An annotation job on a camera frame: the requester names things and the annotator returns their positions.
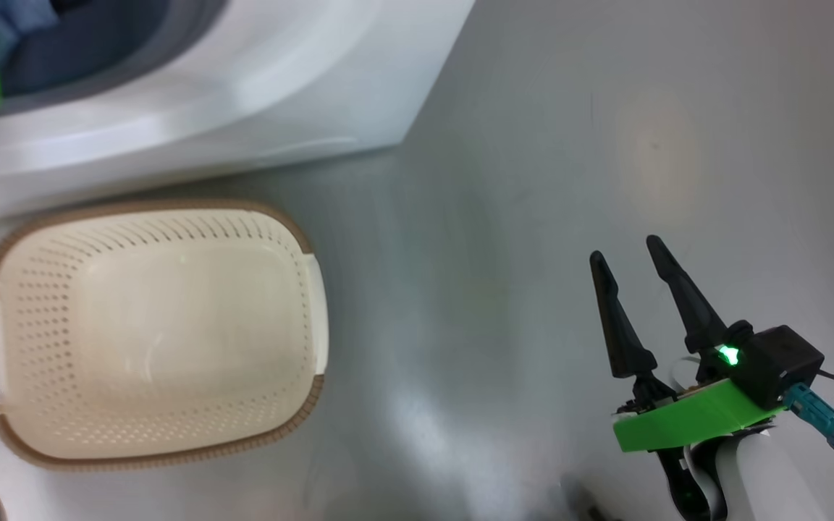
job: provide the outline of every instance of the cable connector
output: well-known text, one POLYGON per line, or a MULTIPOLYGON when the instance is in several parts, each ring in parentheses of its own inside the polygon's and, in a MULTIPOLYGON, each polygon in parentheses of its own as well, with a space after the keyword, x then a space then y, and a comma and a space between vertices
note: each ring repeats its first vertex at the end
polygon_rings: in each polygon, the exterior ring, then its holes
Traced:
POLYGON ((813 425, 834 451, 834 409, 805 384, 794 384, 784 395, 784 406, 813 425))

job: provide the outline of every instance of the washing machine drum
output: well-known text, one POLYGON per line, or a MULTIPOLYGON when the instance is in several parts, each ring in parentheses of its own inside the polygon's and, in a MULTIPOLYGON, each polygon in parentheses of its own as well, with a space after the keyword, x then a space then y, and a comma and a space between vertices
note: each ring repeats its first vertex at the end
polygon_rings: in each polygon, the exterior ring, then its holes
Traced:
POLYGON ((96 208, 0 246, 0 437, 33 464, 165 465, 278 441, 326 366, 320 269, 272 208, 96 208))
POLYGON ((208 32, 226 1, 75 0, 0 70, 0 115, 94 96, 161 68, 208 32))

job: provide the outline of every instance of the washing machine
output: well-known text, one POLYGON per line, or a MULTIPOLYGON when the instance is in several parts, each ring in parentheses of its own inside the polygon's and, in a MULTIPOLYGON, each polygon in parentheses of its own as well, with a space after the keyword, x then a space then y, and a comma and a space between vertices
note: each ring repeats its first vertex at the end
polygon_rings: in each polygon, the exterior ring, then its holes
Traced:
POLYGON ((473 0, 88 0, 3 72, 0 217, 399 143, 473 0))

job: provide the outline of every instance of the laundry basket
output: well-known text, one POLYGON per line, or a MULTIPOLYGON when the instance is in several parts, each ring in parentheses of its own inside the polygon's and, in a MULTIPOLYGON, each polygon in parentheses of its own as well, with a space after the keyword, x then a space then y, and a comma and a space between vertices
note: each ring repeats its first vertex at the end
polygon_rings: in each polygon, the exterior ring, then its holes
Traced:
POLYGON ((284 438, 327 368, 308 240, 244 201, 125 204, 0 246, 0 437, 46 468, 166 465, 284 438))

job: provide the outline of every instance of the green light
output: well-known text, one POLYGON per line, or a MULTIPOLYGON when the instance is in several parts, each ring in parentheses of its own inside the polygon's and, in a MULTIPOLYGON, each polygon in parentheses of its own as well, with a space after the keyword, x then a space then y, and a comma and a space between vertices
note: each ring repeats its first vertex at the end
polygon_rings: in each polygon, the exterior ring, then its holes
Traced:
POLYGON ((731 346, 720 346, 719 354, 725 358, 725 362, 729 365, 738 365, 738 349, 731 346))

